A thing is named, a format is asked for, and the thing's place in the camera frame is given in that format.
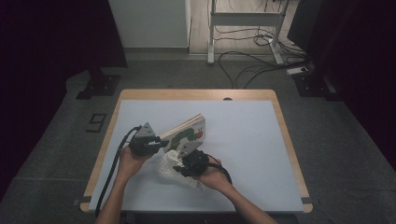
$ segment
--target power strip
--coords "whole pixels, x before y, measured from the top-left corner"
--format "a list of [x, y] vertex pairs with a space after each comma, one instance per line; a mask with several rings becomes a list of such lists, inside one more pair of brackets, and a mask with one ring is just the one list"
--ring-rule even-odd
[[301, 73], [308, 73], [308, 69], [306, 67], [296, 67], [286, 70], [286, 74], [288, 75], [298, 75]]

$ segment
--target forearm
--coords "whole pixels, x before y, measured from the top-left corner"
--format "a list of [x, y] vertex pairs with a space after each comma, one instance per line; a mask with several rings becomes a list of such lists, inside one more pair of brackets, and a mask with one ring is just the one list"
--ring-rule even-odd
[[113, 188], [108, 195], [103, 209], [99, 213], [95, 224], [118, 224], [120, 223], [120, 210], [122, 207], [123, 193], [127, 179], [116, 178]]
[[233, 203], [236, 211], [244, 217], [249, 224], [276, 223], [268, 214], [240, 194], [232, 185], [221, 189], [220, 192]]

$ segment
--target book cover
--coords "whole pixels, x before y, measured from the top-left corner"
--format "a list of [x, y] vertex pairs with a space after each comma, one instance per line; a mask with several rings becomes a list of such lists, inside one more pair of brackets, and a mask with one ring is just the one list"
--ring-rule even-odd
[[164, 153], [169, 150], [180, 151], [185, 143], [201, 141], [205, 138], [205, 117], [202, 114], [198, 114], [168, 132], [161, 134], [160, 138], [161, 140], [169, 140], [169, 144], [163, 147]]

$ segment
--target white wall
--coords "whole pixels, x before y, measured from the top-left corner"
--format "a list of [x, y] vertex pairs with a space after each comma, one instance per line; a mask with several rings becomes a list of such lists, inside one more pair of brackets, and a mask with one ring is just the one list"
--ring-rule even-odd
[[190, 0], [109, 0], [124, 48], [187, 48]]

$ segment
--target wooden table edge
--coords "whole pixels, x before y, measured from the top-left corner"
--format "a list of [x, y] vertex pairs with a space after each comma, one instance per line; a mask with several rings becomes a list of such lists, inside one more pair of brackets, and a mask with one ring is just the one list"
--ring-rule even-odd
[[[302, 198], [309, 198], [308, 189], [306, 187], [303, 173], [300, 164], [297, 160], [293, 144], [283, 117], [279, 101], [276, 93], [272, 90], [176, 90], [176, 89], [143, 89], [143, 90], [123, 90], [120, 93], [119, 100], [114, 109], [110, 123], [106, 131], [103, 144], [99, 150], [95, 165], [93, 166], [90, 180], [84, 192], [84, 198], [90, 198], [99, 178], [100, 171], [103, 165], [103, 159], [106, 155], [108, 144], [110, 142], [113, 129], [116, 125], [117, 117], [120, 110], [120, 102], [122, 100], [223, 100], [224, 98], [231, 98], [233, 100], [271, 100], [276, 112], [276, 118], [279, 123], [280, 131], [282, 132], [285, 146], [288, 151], [290, 164], [294, 172], [294, 177], [297, 182], [298, 189]], [[81, 203], [80, 209], [83, 212], [91, 212], [89, 210], [90, 203]], [[312, 203], [304, 203], [304, 213], [310, 213], [313, 210]]]

